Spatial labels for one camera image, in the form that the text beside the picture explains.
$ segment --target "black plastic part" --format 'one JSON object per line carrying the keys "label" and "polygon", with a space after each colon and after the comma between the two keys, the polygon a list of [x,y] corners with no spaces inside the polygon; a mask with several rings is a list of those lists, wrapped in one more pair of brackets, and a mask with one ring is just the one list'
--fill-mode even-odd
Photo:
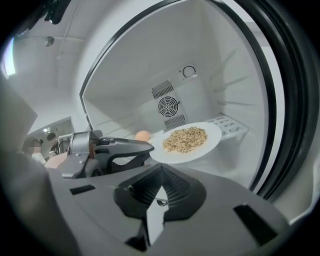
{"label": "black plastic part", "polygon": [[92,185],[79,186],[75,188],[70,188],[70,192],[72,195],[81,194],[84,192],[88,192],[90,190],[95,190],[96,188]]}
{"label": "black plastic part", "polygon": [[233,210],[260,246],[277,236],[277,233],[249,205],[238,205]]}
{"label": "black plastic part", "polygon": [[48,2],[48,13],[44,20],[56,25],[61,21],[71,0],[50,0]]}
{"label": "black plastic part", "polygon": [[115,140],[119,142],[128,142],[129,140],[127,138],[116,138]]}
{"label": "black plastic part", "polygon": [[114,201],[126,216],[143,219],[161,186],[167,194],[169,207],[164,222],[190,218],[207,197],[205,187],[198,180],[158,163],[120,183],[114,190]]}
{"label": "black plastic part", "polygon": [[97,176],[101,176],[102,173],[100,172],[99,169],[95,169],[93,172],[92,172],[92,175],[91,177],[97,177]]}
{"label": "black plastic part", "polygon": [[109,149],[105,148],[105,149],[96,149],[94,151],[96,154],[100,154],[100,153],[109,153]]}
{"label": "black plastic part", "polygon": [[109,145],[109,144],[110,144],[109,140],[101,139],[101,140],[99,140],[99,143],[97,144],[97,146],[100,146],[100,145]]}
{"label": "black plastic part", "polygon": [[150,158],[150,154],[142,154],[137,155],[135,158],[127,162],[126,164],[117,164],[115,162],[110,161],[111,169],[108,169],[110,166],[109,162],[107,164],[107,170],[109,170],[109,174],[120,173],[123,171],[131,170],[134,168],[138,168],[145,165],[145,161]]}

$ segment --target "white wall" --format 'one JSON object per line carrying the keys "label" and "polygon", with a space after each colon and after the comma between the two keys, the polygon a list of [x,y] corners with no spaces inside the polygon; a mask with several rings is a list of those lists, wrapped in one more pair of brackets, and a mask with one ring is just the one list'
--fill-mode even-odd
{"label": "white wall", "polygon": [[0,149],[20,151],[37,114],[2,75],[0,75],[0,84]]}
{"label": "white wall", "polygon": [[73,81],[72,103],[75,106],[75,112],[72,115],[72,124],[75,131],[83,131],[88,127],[79,93],[95,59],[99,56],[107,42],[122,26],[158,2],[160,2],[160,0],[118,0],[117,3],[106,10],[99,25],[97,25],[96,29],[88,37]]}
{"label": "white wall", "polygon": [[32,134],[39,129],[44,129],[50,124],[69,118],[73,115],[74,111],[70,99],[61,97],[34,107],[33,110],[38,116],[28,134]]}
{"label": "white wall", "polygon": [[249,187],[260,166],[268,131],[266,85],[258,59],[238,26],[215,5],[203,1],[199,61],[205,85],[221,114],[249,128],[244,137],[222,141],[192,167]]}
{"label": "white wall", "polygon": [[94,129],[117,137],[139,129],[152,133],[165,129],[152,88],[167,79],[171,79],[189,122],[214,117],[201,80],[186,84],[179,79],[179,69],[198,58],[196,3],[184,1],[153,12],[108,50],[83,95]]}

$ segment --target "fan grille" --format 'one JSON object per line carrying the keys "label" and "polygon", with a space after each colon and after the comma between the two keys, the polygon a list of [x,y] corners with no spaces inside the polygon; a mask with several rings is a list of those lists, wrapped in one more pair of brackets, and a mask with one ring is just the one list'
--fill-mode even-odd
{"label": "fan grille", "polygon": [[158,111],[161,115],[169,118],[173,117],[179,108],[179,103],[174,97],[163,97],[158,104]]}

